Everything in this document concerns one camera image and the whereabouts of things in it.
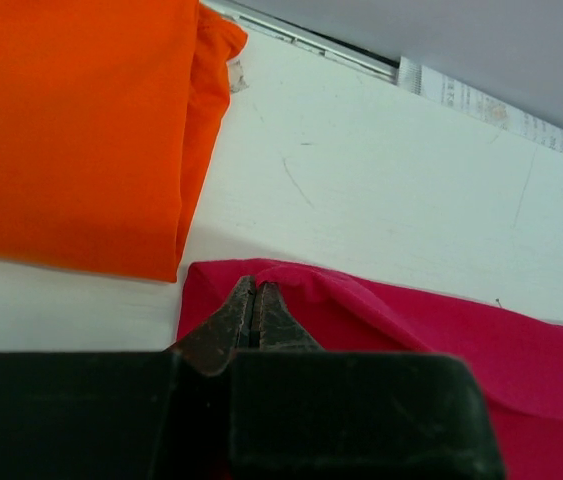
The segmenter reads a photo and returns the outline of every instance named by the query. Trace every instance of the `paper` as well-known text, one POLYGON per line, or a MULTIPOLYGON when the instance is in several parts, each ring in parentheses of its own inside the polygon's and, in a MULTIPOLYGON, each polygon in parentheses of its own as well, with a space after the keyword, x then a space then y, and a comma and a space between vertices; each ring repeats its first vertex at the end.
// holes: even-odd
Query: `paper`
POLYGON ((563 153, 563 129, 407 58, 401 59, 397 85, 563 153))

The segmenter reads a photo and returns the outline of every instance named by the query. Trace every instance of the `scratch mark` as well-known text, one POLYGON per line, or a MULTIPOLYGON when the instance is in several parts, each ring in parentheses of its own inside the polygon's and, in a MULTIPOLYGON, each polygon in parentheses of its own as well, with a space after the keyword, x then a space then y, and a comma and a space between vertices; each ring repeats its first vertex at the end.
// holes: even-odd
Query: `scratch mark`
POLYGON ((290 179, 290 181, 292 182, 292 184, 296 187, 296 189, 299 191, 299 193, 301 194, 301 196, 303 197, 303 199, 306 201, 306 203, 308 205, 310 205, 312 208, 314 208, 314 204, 310 201, 310 199, 307 197, 307 195, 305 193, 303 193, 303 190, 301 189, 301 187, 299 186, 299 184, 297 183, 297 181, 294 179, 294 177, 292 176, 292 174, 290 173, 290 169, 288 168, 288 159, 285 157, 282 157, 282 163, 283 163, 283 169, 285 170, 285 173, 288 175, 288 178, 290 179))
POLYGON ((430 431, 429 428, 423 423, 417 421, 417 419, 399 402, 395 397, 391 396, 392 406, 394 409, 403 416, 419 433, 421 433, 426 438, 434 438, 434 432, 430 431))
POLYGON ((488 142, 488 145, 492 145, 494 142, 496 142, 496 141, 497 141, 497 138, 499 138, 499 137, 501 136, 501 132, 502 132, 503 130, 504 130, 503 127, 501 127, 501 128, 499 129, 499 131, 497 132, 497 134, 494 136, 494 138, 488 142))
POLYGON ((262 123, 263 125, 265 125, 265 120, 263 119, 263 115, 261 115, 261 112, 260 112, 259 109, 257 108, 256 103, 253 103, 253 104, 252 104, 252 109, 253 109, 255 112, 257 112, 257 115, 259 116, 259 120, 261 120, 261 123, 262 123))
POLYGON ((528 176, 525 178, 525 184, 523 185, 523 190, 521 191, 521 196, 519 197, 519 204, 517 205, 517 213, 514 215, 514 223, 512 228, 516 228, 517 222, 519 221, 519 214, 521 213, 521 206, 523 205, 523 200, 525 199, 525 191, 528 189, 528 183, 530 183, 530 177, 532 176, 532 169, 534 168, 534 160, 537 158, 537 152, 539 147, 534 149, 534 155, 532 155, 532 161, 530 162, 530 168, 528 169, 528 176))

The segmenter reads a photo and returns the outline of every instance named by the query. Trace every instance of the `orange folded cloth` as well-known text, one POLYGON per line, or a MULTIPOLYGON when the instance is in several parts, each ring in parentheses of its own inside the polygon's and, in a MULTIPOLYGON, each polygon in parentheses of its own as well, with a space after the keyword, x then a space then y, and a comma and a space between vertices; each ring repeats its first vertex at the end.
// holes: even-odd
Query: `orange folded cloth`
POLYGON ((174 281, 245 41, 198 0, 0 0, 0 259, 174 281))

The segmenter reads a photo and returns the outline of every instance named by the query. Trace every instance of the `pink fabric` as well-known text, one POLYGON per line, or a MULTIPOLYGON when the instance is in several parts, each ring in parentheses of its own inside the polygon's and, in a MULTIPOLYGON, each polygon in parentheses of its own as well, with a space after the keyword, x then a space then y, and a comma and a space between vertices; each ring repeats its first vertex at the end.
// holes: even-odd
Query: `pink fabric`
POLYGON ((178 337, 217 310, 237 280, 280 286, 292 315, 328 350, 441 352, 470 365, 516 480, 563 479, 563 326, 500 307, 272 260, 196 263, 178 337))

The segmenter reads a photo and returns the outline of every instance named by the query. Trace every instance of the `white table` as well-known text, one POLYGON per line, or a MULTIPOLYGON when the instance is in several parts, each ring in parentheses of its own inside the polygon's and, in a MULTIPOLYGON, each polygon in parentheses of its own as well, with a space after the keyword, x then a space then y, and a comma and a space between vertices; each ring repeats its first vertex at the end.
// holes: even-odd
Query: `white table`
POLYGON ((0 262, 0 350, 171 343, 197 260, 274 257, 563 322, 563 154, 251 33, 181 282, 0 262))

